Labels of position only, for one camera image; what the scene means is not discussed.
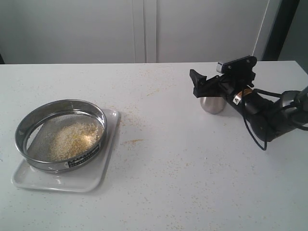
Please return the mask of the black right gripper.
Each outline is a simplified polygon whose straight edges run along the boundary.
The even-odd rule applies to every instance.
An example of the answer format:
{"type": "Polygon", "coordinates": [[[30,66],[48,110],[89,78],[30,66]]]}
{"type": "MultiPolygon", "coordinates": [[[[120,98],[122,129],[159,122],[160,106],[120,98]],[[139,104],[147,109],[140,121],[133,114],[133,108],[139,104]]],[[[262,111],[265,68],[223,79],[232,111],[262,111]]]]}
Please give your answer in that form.
{"type": "Polygon", "coordinates": [[[230,71],[221,76],[216,75],[207,80],[207,76],[199,74],[194,69],[190,70],[189,76],[194,85],[193,94],[196,98],[223,97],[228,98],[242,90],[252,88],[256,74],[253,70],[230,71]]]}

